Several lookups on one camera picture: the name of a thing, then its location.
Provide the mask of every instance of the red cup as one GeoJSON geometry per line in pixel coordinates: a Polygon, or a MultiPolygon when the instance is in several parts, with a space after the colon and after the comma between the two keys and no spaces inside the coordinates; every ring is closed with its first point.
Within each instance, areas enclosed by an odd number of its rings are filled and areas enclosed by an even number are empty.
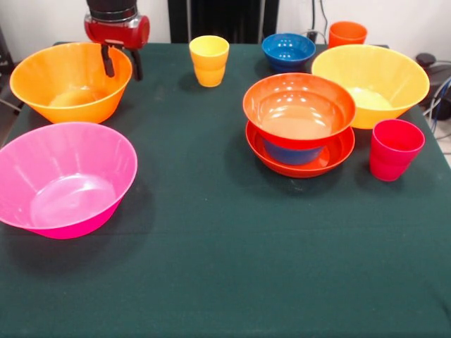
{"type": "Polygon", "coordinates": [[[403,120],[384,120],[374,126],[369,166],[374,177],[395,181],[424,146],[423,132],[403,120]]]}
{"type": "Polygon", "coordinates": [[[359,23],[339,21],[329,29],[329,48],[343,44],[363,44],[368,31],[359,23]]]}

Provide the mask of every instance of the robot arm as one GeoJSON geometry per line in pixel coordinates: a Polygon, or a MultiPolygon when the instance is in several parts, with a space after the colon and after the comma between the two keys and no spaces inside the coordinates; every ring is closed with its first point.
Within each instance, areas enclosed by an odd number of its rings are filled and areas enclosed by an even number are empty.
{"type": "Polygon", "coordinates": [[[136,80],[142,79],[142,66],[138,50],[149,39],[150,23],[137,10],[137,0],[87,0],[89,13],[85,16],[85,31],[93,41],[101,44],[105,73],[114,76],[109,47],[128,49],[132,54],[136,80]]]}

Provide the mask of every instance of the plastic cup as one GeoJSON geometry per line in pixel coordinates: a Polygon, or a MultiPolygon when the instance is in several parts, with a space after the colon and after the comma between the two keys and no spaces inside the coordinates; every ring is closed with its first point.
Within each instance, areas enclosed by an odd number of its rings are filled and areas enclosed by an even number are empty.
{"type": "Polygon", "coordinates": [[[359,23],[339,21],[329,29],[329,48],[343,44],[363,44],[368,30],[359,23]]]}
{"type": "Polygon", "coordinates": [[[374,177],[397,180],[410,166],[425,143],[423,132],[403,120],[380,121],[373,129],[369,165],[374,177]]]}
{"type": "Polygon", "coordinates": [[[219,86],[226,71],[229,44],[216,35],[204,35],[190,42],[190,54],[197,81],[204,87],[219,86]]]}

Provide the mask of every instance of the cup rim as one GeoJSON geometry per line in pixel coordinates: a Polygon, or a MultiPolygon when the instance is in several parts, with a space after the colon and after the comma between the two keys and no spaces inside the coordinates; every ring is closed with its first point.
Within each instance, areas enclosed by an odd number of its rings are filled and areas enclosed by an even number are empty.
{"type": "Polygon", "coordinates": [[[264,39],[263,42],[261,43],[261,49],[263,50],[263,52],[264,52],[267,56],[269,56],[269,57],[271,57],[271,58],[274,58],[274,59],[276,59],[276,60],[279,60],[279,61],[284,61],[284,62],[286,62],[286,63],[299,63],[299,62],[302,62],[302,61],[306,61],[306,60],[310,59],[310,58],[316,53],[316,45],[315,45],[310,39],[308,39],[307,37],[305,37],[304,35],[301,35],[301,34],[288,33],[288,32],[284,32],[284,33],[275,33],[275,34],[271,34],[271,35],[265,37],[265,39],[264,39]],[[267,47],[268,41],[269,41],[270,39],[273,39],[273,38],[275,38],[275,37],[277,37],[277,36],[281,36],[281,35],[286,35],[286,36],[291,36],[291,37],[297,37],[297,38],[300,37],[300,38],[301,38],[302,40],[304,40],[307,44],[309,44],[310,46],[313,47],[313,52],[311,52],[308,56],[305,56],[304,58],[296,58],[296,59],[291,59],[291,60],[287,60],[287,59],[281,58],[281,57],[279,57],[279,56],[271,55],[271,54],[269,53],[269,49],[268,49],[268,47],[267,47]]]}
{"type": "Polygon", "coordinates": [[[414,152],[420,151],[420,150],[424,147],[424,144],[426,143],[426,137],[424,136],[424,133],[421,131],[421,129],[420,129],[419,127],[417,127],[417,126],[416,126],[414,123],[412,123],[412,122],[409,122],[409,121],[406,121],[406,120],[400,120],[400,119],[397,119],[397,118],[389,118],[389,119],[387,119],[387,120],[382,120],[382,121],[377,122],[377,123],[374,125],[372,134],[373,134],[374,139],[375,139],[381,146],[383,146],[384,148],[386,148],[386,149],[388,149],[388,150],[396,151],[396,152],[399,152],[399,153],[401,153],[401,154],[408,154],[408,153],[414,153],[414,152]],[[408,125],[408,126],[410,126],[410,127],[413,127],[413,128],[421,135],[421,144],[420,144],[420,146],[418,146],[417,148],[414,148],[414,149],[410,149],[410,150],[399,150],[399,149],[395,149],[395,148],[392,148],[391,146],[387,146],[386,144],[384,144],[384,143],[376,136],[376,128],[377,128],[378,125],[380,125],[381,123],[387,123],[387,122],[391,122],[391,123],[392,123],[392,122],[395,122],[395,123],[404,123],[405,125],[408,125]]]}
{"type": "Polygon", "coordinates": [[[339,37],[339,38],[341,38],[341,39],[346,39],[346,40],[350,40],[350,41],[355,41],[355,40],[360,40],[362,37],[367,36],[367,35],[368,35],[368,29],[367,29],[365,26],[363,26],[362,24],[356,23],[356,22],[354,22],[354,21],[337,21],[336,23],[333,23],[332,25],[330,25],[330,28],[329,28],[329,34],[332,34],[334,37],[339,37]],[[334,32],[332,31],[332,27],[335,26],[335,25],[337,25],[337,24],[340,24],[340,23],[351,23],[351,24],[353,24],[353,25],[360,26],[361,28],[363,28],[363,29],[365,30],[365,34],[363,34],[363,35],[360,36],[360,37],[343,37],[343,36],[341,36],[341,35],[337,35],[336,33],[334,33],[334,32]]]}
{"type": "Polygon", "coordinates": [[[228,41],[227,41],[226,39],[224,39],[223,37],[220,37],[220,36],[218,36],[218,35],[201,35],[200,37],[195,37],[193,40],[191,40],[190,43],[188,44],[188,48],[190,49],[190,51],[191,51],[192,53],[197,54],[197,55],[199,55],[199,56],[214,58],[214,57],[221,56],[221,55],[223,55],[223,54],[228,53],[228,51],[229,51],[229,49],[230,49],[230,44],[228,43],[228,41]],[[207,37],[208,37],[208,38],[212,38],[212,37],[213,37],[213,38],[215,38],[215,39],[224,41],[224,42],[227,44],[227,47],[225,48],[224,51],[221,51],[221,52],[219,52],[219,53],[217,53],[217,54],[211,54],[211,55],[204,55],[204,54],[198,53],[198,52],[196,52],[196,51],[193,51],[193,49],[192,49],[192,43],[193,43],[194,41],[196,41],[196,40],[205,39],[205,38],[207,38],[207,37]]]}

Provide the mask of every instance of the white wall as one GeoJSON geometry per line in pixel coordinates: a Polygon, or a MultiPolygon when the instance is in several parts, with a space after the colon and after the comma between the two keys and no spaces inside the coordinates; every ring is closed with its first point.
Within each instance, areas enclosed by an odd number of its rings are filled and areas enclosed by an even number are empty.
{"type": "MultiPolygon", "coordinates": [[[[330,23],[351,20],[366,26],[368,44],[388,44],[410,57],[425,51],[451,60],[451,0],[323,0],[330,23]]],[[[311,0],[280,0],[277,32],[311,27],[311,0]]],[[[316,29],[324,20],[316,0],[316,29]]]]}
{"type": "MultiPolygon", "coordinates": [[[[150,42],[170,42],[167,0],[138,0],[150,19],[150,42]]],[[[0,27],[14,61],[57,41],[88,41],[85,0],[0,0],[0,27]]]]}

